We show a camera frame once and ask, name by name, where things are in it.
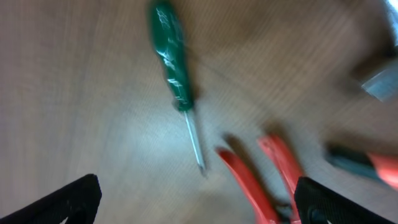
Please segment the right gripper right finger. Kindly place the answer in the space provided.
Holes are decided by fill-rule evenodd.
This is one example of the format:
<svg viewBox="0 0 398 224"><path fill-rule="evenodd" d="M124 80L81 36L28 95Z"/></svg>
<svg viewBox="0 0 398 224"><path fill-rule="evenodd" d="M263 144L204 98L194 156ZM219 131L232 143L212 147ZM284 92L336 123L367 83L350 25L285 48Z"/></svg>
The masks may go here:
<svg viewBox="0 0 398 224"><path fill-rule="evenodd" d="M394 224L309 177L298 179L294 200L304 224Z"/></svg>

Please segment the green handled screwdriver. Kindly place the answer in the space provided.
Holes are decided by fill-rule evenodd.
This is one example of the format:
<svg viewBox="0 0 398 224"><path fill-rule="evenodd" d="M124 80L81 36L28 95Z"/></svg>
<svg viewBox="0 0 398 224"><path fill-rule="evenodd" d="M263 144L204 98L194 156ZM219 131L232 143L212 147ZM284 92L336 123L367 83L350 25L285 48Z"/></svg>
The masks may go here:
<svg viewBox="0 0 398 224"><path fill-rule="evenodd" d="M197 133L195 100L188 73L183 29L170 1L151 1L148 6L148 23L154 52L158 56L174 97L174 105L187 124L195 159L201 175L206 175L206 162Z"/></svg>

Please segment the red handled snips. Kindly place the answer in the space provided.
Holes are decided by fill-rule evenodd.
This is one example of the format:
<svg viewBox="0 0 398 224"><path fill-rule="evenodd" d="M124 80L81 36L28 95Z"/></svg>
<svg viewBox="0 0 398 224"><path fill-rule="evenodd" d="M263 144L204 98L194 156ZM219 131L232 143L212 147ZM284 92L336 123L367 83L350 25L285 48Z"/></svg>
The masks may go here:
<svg viewBox="0 0 398 224"><path fill-rule="evenodd" d="M300 223L294 193L303 169L293 150L276 133L257 138L246 147L226 135L226 147L215 152L251 204L255 223Z"/></svg>

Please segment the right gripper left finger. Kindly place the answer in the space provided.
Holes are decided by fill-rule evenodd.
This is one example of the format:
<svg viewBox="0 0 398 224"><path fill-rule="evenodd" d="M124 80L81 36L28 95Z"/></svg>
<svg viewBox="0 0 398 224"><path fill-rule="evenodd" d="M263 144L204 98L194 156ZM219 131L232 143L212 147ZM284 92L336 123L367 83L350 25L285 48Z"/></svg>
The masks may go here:
<svg viewBox="0 0 398 224"><path fill-rule="evenodd" d="M93 224L102 192L98 177L87 174L40 200L1 218L7 223Z"/></svg>

